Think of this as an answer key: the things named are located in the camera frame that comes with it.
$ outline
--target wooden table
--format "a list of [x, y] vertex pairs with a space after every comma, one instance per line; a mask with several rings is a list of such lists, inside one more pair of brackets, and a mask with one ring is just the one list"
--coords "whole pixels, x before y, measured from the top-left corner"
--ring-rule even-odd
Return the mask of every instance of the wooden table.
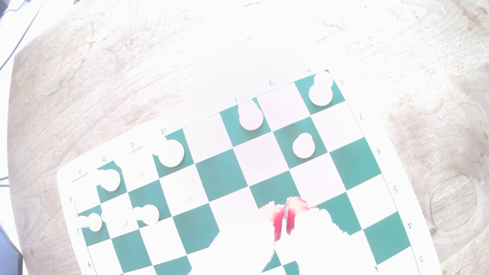
[[80, 273], [61, 166], [188, 98], [209, 50], [267, 38], [344, 60], [381, 115], [444, 274], [489, 274], [488, 11], [486, 0], [79, 2], [15, 58], [8, 164], [29, 273]]

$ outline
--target white pawn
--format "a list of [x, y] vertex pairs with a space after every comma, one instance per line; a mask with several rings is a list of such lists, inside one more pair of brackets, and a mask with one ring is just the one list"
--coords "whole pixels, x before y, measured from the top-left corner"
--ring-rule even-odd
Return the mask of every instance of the white pawn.
[[263, 113], [256, 103], [250, 98], [240, 100], [238, 103], [238, 115], [240, 124], [248, 131], [258, 129], [263, 124]]
[[314, 140], [312, 140], [312, 136], [308, 133], [300, 134], [292, 144], [294, 154], [301, 159], [307, 159], [312, 156], [315, 148]]
[[314, 76], [314, 84], [309, 88], [309, 99], [316, 106], [326, 106], [333, 99], [333, 78], [327, 71], [320, 71]]
[[94, 172], [96, 185], [100, 185], [107, 191], [116, 191], [121, 184], [121, 177], [119, 172], [109, 169], [109, 170], [95, 170]]
[[163, 137], [160, 144], [156, 145], [155, 155], [159, 162], [166, 167], [172, 168], [179, 165], [185, 156], [185, 150], [180, 142]]
[[102, 229], [102, 218], [97, 213], [92, 213], [88, 217], [87, 216], [79, 216], [78, 222], [80, 227], [90, 228], [93, 232], [100, 231]]
[[115, 164], [121, 167], [124, 176], [141, 177], [145, 172], [144, 162], [141, 161], [144, 153], [144, 148], [140, 148], [132, 153], [122, 154], [117, 157]]
[[119, 211], [103, 211], [102, 220], [113, 226], [124, 227], [127, 225], [128, 217]]
[[154, 205], [134, 207], [133, 214], [136, 220], [143, 221], [147, 225], [154, 225], [159, 220], [159, 211]]

